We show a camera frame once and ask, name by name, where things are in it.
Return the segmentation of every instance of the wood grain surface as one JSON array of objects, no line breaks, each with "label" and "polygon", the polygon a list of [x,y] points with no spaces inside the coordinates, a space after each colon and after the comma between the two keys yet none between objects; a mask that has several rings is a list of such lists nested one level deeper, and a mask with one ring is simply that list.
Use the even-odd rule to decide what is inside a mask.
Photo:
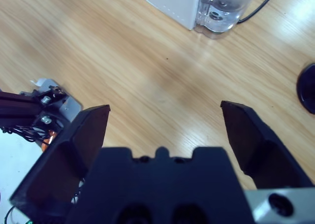
[{"label": "wood grain surface", "polygon": [[[254,0],[247,13],[263,0]],[[295,84],[315,61],[314,0],[271,0],[219,40],[188,31],[145,0],[0,0],[0,88],[52,78],[84,106],[110,104],[104,146],[190,157],[229,146],[221,100],[246,104],[315,181],[315,116]]]}]

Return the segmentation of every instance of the white surface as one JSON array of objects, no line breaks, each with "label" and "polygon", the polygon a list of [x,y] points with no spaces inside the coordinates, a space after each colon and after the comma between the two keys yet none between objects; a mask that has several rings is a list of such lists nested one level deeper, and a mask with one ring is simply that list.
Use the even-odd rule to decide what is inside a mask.
[{"label": "white surface", "polygon": [[187,29],[192,30],[194,28],[199,0],[147,1]]},{"label": "white surface", "polygon": [[[12,206],[9,198],[40,155],[41,149],[37,144],[0,130],[0,224],[4,223],[4,217]],[[19,210],[13,209],[7,224],[25,224],[28,220]]]}]

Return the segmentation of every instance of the metal plate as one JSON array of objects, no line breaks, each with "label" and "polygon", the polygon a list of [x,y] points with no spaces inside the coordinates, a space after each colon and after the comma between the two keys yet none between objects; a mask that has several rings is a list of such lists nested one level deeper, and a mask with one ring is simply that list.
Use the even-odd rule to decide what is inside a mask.
[{"label": "metal plate", "polygon": [[[293,205],[293,214],[284,217],[271,208],[269,196],[273,193],[286,197]],[[315,188],[271,189],[245,191],[252,209],[254,220],[258,224],[314,224]]]}]

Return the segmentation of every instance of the wire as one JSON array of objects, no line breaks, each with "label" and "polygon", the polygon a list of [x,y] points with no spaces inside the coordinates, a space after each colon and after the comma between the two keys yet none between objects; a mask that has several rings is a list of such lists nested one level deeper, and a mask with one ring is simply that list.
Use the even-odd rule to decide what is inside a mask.
[{"label": "wire", "polygon": [[9,214],[12,212],[12,210],[13,210],[14,208],[15,208],[15,207],[12,206],[12,207],[9,209],[9,211],[6,213],[5,218],[4,218],[4,224],[7,224],[6,221],[7,221],[8,217],[9,217]]},{"label": "wire", "polygon": [[48,139],[50,137],[49,131],[39,126],[0,127],[0,129],[2,130],[3,133],[18,134],[19,136],[26,139],[28,142],[40,141],[42,143],[47,144],[43,140]]},{"label": "wire", "polygon": [[255,11],[253,11],[251,14],[249,14],[247,17],[239,20],[237,24],[244,23],[248,21],[251,17],[253,17],[257,12],[259,12],[270,0],[265,0],[258,8],[256,8]]}]

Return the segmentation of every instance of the white plastic part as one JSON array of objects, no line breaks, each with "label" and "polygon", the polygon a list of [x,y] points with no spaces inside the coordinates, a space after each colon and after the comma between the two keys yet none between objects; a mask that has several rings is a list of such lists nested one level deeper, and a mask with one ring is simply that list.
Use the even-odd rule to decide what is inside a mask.
[{"label": "white plastic part", "polygon": [[199,0],[147,0],[189,30],[195,26]]}]

